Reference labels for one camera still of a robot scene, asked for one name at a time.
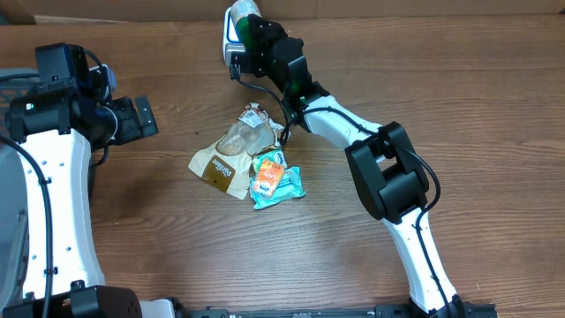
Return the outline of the green lid jar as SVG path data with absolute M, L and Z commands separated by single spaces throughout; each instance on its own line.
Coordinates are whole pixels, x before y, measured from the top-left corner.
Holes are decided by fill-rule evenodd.
M 248 19 L 252 14 L 261 16 L 259 6 L 253 0 L 237 0 L 230 9 L 230 17 L 234 23 L 237 38 L 247 49 L 253 45 Z

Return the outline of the brown clear snack bag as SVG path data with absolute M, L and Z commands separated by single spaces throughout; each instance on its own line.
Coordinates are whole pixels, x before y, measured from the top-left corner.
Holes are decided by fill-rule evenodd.
M 250 185 L 253 158 L 281 146 L 283 126 L 258 103 L 250 102 L 236 122 L 216 142 L 198 151 L 188 169 L 206 183 L 239 200 Z

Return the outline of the small green white packet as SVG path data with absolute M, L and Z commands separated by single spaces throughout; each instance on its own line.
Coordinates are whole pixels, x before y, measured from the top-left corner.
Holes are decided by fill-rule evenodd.
M 252 159 L 253 171 L 257 173 L 265 160 L 281 165 L 284 169 L 288 167 L 283 151 L 278 148 L 259 155 Z

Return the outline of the orange snack packet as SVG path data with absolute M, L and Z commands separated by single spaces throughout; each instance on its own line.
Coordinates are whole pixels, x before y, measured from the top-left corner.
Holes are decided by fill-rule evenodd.
M 264 159 L 252 183 L 252 191 L 265 197 L 272 197 L 280 184 L 285 168 L 279 163 Z

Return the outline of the teal tissue pack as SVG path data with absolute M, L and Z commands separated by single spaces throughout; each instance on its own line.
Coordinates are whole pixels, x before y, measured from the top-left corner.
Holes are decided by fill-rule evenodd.
M 255 181 L 255 178 L 253 178 L 250 184 L 250 195 L 255 202 L 253 208 L 260 210 L 274 206 L 282 201 L 304 197 L 306 190 L 303 187 L 300 172 L 299 167 L 289 167 L 270 198 L 252 190 L 252 185 Z

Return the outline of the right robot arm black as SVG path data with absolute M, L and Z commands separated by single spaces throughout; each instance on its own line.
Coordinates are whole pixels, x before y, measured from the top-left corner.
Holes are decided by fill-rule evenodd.
M 409 282 L 412 317 L 464 317 L 466 310 L 450 283 L 433 241 L 426 198 L 440 183 L 418 156 L 397 122 L 378 125 L 345 109 L 313 80 L 304 43 L 278 23 L 261 17 L 252 1 L 236 2 L 224 20 L 224 58 L 232 79 L 241 74 L 269 77 L 279 94 L 288 127 L 300 125 L 329 140 L 346 155 L 358 198 L 365 210 L 387 227 Z

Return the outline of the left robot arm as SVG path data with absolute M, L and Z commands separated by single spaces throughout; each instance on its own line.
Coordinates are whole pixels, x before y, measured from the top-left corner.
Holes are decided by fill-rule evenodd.
M 108 287 L 94 250 L 88 181 L 92 154 L 158 132 L 148 99 L 114 98 L 110 68 L 90 50 L 56 43 L 35 51 L 13 99 L 4 145 L 19 156 L 26 186 L 29 258 L 23 301 L 6 317 L 140 317 L 127 288 Z

